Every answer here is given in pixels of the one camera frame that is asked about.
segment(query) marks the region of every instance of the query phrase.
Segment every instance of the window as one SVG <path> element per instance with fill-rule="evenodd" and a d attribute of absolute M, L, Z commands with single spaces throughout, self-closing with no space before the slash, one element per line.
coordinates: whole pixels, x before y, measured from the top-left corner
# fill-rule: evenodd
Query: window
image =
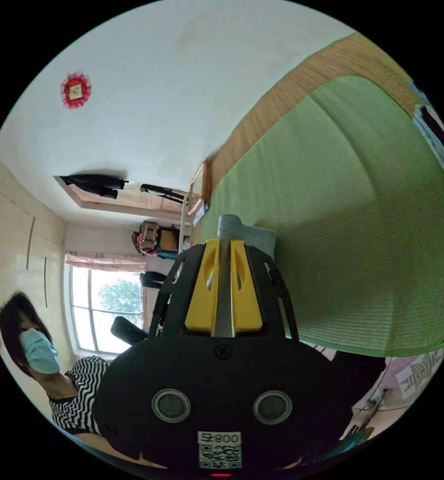
<path fill-rule="evenodd" d="M 111 333 L 115 317 L 142 328 L 142 287 L 138 273 L 70 267 L 70 307 L 77 347 L 120 354 L 129 345 Z"/>

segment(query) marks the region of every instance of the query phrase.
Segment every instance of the woven mat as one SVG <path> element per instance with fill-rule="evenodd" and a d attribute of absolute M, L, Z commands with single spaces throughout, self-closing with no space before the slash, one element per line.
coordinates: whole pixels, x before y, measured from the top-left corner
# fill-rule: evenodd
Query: woven mat
<path fill-rule="evenodd" d="M 343 75 L 365 77 L 390 95 L 411 117 L 420 103 L 409 75 L 383 50 L 354 33 L 314 53 L 287 73 L 240 121 L 222 148 L 211 156 L 212 191 L 242 156 L 308 94 Z M 192 230 L 199 241 L 201 224 Z"/>
<path fill-rule="evenodd" d="M 381 357 L 444 345 L 444 174 L 375 83 L 305 96 L 220 181 L 201 242 L 222 214 L 277 231 L 301 340 Z"/>

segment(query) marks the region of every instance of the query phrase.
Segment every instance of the black and white striped top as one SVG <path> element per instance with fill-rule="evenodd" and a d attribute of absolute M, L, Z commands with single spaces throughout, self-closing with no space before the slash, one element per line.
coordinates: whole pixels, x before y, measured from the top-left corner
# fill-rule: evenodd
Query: black and white striped top
<path fill-rule="evenodd" d="M 58 400 L 49 398 L 52 419 L 58 427 L 71 435 L 101 434 L 92 415 L 92 405 L 108 368 L 109 364 L 103 358 L 87 356 L 76 361 L 65 373 L 78 388 L 78 395 Z"/>

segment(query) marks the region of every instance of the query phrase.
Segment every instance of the red decoration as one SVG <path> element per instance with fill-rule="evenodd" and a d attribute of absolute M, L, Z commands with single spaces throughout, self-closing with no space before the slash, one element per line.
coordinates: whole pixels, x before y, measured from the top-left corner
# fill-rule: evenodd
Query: red decoration
<path fill-rule="evenodd" d="M 83 73 L 72 73 L 60 86 L 64 107 L 78 109 L 85 104 L 92 92 L 89 78 Z"/>

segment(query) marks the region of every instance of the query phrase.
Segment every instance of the face mask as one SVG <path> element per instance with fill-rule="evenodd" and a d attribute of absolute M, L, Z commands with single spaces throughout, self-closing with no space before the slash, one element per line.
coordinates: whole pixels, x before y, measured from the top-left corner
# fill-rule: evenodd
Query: face mask
<path fill-rule="evenodd" d="M 41 374 L 57 374 L 61 371 L 59 355 L 47 337 L 33 328 L 19 335 L 28 364 Z"/>

